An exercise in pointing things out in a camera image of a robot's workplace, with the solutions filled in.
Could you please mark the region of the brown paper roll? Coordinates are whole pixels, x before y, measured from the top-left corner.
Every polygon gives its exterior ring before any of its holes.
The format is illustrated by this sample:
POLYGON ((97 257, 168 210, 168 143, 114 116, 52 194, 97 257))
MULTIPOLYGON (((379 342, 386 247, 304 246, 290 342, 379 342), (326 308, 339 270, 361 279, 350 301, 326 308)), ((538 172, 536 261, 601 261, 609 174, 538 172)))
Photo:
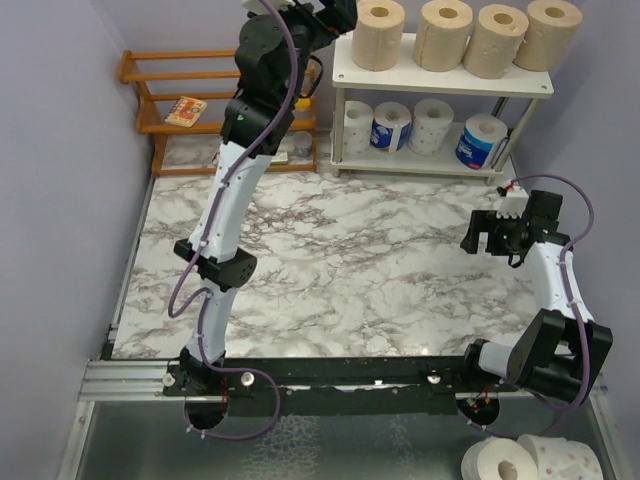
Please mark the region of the brown paper roll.
POLYGON ((519 9, 502 4, 483 7, 463 58, 464 68, 483 79, 500 79, 510 69, 529 27, 519 9))
POLYGON ((358 1, 351 58, 368 71, 391 69, 398 61, 405 11, 395 1, 358 1))
POLYGON ((526 10, 529 26, 513 63, 528 71, 554 68, 583 21, 581 10, 561 0, 536 0, 526 10))
POLYGON ((414 42, 415 63, 432 72, 456 68, 465 54, 473 19, 472 8, 463 1, 425 3, 414 42))

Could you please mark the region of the blue Tempo roll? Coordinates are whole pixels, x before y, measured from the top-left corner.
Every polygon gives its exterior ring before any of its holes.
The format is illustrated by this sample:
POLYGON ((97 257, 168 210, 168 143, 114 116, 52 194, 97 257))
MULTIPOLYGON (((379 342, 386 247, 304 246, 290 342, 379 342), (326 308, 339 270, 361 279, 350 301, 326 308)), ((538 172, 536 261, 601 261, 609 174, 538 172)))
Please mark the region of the blue Tempo roll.
POLYGON ((455 155, 467 168, 481 170, 491 163, 507 134, 507 125, 498 118, 487 113, 473 115, 464 123, 455 155))

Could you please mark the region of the pink dotted roll front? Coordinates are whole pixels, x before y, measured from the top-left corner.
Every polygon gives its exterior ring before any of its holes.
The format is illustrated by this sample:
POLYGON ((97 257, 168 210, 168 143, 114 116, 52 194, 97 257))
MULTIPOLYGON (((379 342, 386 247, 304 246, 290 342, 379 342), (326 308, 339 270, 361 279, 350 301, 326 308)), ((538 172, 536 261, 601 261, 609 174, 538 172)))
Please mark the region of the pink dotted roll front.
POLYGON ((373 109, 366 103, 349 100, 345 104, 343 152, 363 153, 370 145, 374 119, 373 109))

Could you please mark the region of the pink dotted roll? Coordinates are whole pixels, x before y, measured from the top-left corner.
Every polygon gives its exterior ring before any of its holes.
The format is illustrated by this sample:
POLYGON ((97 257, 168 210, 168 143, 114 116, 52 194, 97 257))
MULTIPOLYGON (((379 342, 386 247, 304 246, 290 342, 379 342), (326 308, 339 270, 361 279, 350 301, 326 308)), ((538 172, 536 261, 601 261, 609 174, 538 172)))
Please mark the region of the pink dotted roll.
POLYGON ((349 100, 345 104, 343 152, 363 153, 370 145, 374 119, 373 109, 366 103, 349 100))
POLYGON ((422 156, 435 155, 442 147, 454 119, 453 109, 445 102, 427 98, 413 111, 408 147, 422 156))

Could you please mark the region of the pink dotted roll back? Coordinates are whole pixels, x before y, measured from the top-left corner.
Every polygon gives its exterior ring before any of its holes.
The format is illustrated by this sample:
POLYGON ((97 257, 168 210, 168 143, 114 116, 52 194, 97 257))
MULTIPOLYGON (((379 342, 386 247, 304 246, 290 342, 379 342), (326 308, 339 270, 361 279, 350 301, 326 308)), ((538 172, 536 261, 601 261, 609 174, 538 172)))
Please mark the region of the pink dotted roll back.
POLYGON ((408 147, 422 156, 435 155, 442 147, 454 119, 453 109, 445 102, 427 98, 413 111, 408 147))

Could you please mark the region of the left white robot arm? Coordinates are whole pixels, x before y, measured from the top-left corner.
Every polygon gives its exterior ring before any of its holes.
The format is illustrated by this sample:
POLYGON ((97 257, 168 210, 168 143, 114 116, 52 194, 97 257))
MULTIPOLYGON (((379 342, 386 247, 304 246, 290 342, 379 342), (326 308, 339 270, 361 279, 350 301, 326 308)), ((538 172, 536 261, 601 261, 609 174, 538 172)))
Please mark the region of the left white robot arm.
POLYGON ((354 1, 326 1, 321 10, 299 1, 247 1, 235 64, 240 78, 225 109, 218 164, 207 207, 192 234, 174 245, 201 283, 189 296, 203 299, 192 336, 179 355, 186 382, 206 395, 220 385, 225 336, 239 289, 257 259, 239 246, 256 186, 294 120, 295 103, 315 52, 355 29, 354 1))

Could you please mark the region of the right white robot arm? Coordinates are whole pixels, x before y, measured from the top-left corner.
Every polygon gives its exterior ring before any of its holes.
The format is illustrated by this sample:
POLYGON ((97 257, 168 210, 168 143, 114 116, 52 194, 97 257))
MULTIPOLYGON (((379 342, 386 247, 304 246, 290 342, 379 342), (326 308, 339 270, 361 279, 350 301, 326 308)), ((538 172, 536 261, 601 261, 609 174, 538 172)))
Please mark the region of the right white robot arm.
POLYGON ((480 236, 487 253, 525 267, 538 312, 513 346, 478 339, 459 367, 461 383, 481 391, 494 380, 570 404, 590 392, 613 345, 611 330, 594 321, 573 271, 571 239, 559 231, 563 198, 510 185, 498 190, 494 210, 475 210, 461 242, 475 254, 480 236))

